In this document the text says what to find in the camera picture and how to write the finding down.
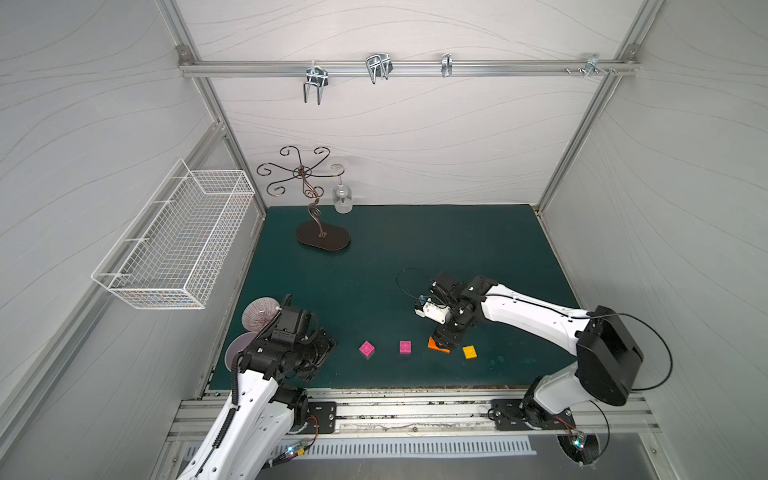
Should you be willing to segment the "orange lego brick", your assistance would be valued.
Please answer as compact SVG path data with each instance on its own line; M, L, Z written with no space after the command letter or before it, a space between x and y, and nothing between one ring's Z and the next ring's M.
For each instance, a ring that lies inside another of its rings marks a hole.
M451 350L441 346L433 337L429 337L428 339L428 348L431 350L439 351L442 353L450 353Z

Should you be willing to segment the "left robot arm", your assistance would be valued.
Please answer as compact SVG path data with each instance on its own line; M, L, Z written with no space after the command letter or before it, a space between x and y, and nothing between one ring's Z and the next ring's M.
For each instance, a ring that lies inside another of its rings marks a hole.
M260 332L226 350L230 394L181 479L254 479L307 453L336 429L336 404L312 402L291 379L316 376L336 346L315 315L283 303Z

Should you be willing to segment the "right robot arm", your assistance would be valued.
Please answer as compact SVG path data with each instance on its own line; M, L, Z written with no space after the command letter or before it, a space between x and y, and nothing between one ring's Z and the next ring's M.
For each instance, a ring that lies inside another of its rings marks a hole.
M486 277L465 283L442 273L428 295L416 298L414 311L436 322L431 339L443 350L458 347L468 328L487 321L526 331L573 356L570 365L536 378L522 399L491 407L489 417L500 430L512 425L573 430L566 419L573 406L597 401L622 407L636 390L644 354L624 314L608 307L560 306Z

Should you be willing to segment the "yellow lego brick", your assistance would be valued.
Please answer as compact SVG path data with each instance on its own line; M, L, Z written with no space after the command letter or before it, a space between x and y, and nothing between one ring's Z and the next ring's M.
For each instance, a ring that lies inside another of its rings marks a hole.
M477 357L477 353L474 346L471 346L471 345L464 346L462 348L462 352L466 360L475 359Z

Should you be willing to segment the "purple plate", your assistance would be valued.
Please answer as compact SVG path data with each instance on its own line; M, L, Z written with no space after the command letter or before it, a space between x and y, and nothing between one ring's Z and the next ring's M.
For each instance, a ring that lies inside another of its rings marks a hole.
M246 332L236 337L227 347L224 364L228 371L232 371L232 366L237 355L242 352L254 339L258 337L256 332Z

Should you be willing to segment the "green table mat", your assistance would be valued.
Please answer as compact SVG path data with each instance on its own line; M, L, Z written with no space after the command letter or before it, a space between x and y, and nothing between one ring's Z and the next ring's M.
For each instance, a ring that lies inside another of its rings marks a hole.
M273 207L252 257L236 306L290 296L312 311L336 348L312 381L315 388L403 388L528 385L570 364L561 348L525 331L490 322L470 328L461 350L428 348L433 321L417 316L416 296L441 272L469 281L496 280L558 305L576 305L574 294L531 207L356 206L323 219L347 229L348 248L328 253L299 244L302 207ZM398 351L412 342L410 355ZM359 347L375 347L365 359Z

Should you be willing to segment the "white vent strip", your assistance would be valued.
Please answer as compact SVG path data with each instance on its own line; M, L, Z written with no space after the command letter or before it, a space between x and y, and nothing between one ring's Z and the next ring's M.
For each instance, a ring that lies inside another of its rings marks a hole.
M321 438L300 460L459 459L535 456L527 436Z

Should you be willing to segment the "brown metal cup stand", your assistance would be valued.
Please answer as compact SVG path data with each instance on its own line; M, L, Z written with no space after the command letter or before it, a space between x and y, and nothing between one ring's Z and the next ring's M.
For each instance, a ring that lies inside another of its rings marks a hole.
M325 252L338 253L345 250L351 243L350 233L343 227L324 223L321 220L320 200L324 190L321 186L315 186L311 182L313 178L340 178L345 173L344 167L338 165L339 172L334 174L315 173L315 170L331 155L331 149L326 146L314 148L313 154L320 156L320 159L314 164L306 164L303 161L301 151L297 146L287 145L279 150L281 157L289 157L292 153L295 153L298 160L296 167L288 168L274 162L264 162L257 166L256 172L260 177L271 176L275 169L288 174L286 178L271 181L266 187L267 194L272 197L282 196L286 192L285 183L293 180L300 181L302 193L310 200L307 205L307 213L311 220L297 227L296 240L304 246Z

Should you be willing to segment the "metal hook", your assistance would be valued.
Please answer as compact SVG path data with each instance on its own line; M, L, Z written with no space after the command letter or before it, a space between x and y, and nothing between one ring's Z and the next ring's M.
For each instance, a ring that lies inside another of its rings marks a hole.
M372 84L379 78L388 80L393 70L392 59L388 53L370 55L365 60L365 67Z
M329 83L329 73L327 70L320 66L312 66L306 70L306 79L303 83L303 100L304 103L309 102L309 96L312 91L316 95L316 103L320 105L322 102L322 96L324 89Z
M441 57L441 75L443 78L452 76L453 58L450 53L445 53Z
M615 68L612 67L604 67L600 64L600 57L597 53L594 53L590 55L583 66L572 70L570 68L565 68L564 72L568 75L580 75L582 78L587 78L590 76L612 76L616 75L618 71Z

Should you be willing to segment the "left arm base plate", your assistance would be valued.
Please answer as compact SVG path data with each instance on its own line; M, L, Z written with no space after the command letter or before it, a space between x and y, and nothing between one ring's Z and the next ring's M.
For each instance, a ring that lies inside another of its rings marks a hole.
M308 403L306 422L300 433L330 435L336 431L337 403L333 401L312 401Z

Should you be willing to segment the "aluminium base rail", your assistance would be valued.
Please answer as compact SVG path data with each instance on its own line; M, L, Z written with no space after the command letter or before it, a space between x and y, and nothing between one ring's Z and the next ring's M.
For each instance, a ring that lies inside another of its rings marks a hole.
M520 389L311 389L312 401L337 403L338 438L373 436L496 435L487 417L493 399L519 399ZM641 394L622 407L590 403L571 409L576 425L590 433L659 432Z

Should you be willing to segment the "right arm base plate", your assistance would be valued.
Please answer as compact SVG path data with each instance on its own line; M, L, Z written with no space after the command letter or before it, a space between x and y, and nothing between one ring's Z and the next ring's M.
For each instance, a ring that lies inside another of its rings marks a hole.
M539 431L575 429L570 410L552 414L532 398L493 399L487 417L499 431Z

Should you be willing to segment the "aluminium top rail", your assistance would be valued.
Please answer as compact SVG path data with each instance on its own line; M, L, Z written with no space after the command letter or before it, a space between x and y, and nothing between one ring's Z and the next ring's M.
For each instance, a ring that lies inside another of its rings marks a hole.
M586 59L577 60L459 60L453 58L451 77L545 77L571 76L565 68L575 70ZM615 68L618 76L636 74L641 64L620 60L600 59L604 67ZM392 60L389 78L443 78L441 58L431 60ZM329 78L367 78L364 60L333 61L200 61L181 65L182 75L188 78L305 78L306 70L320 66Z

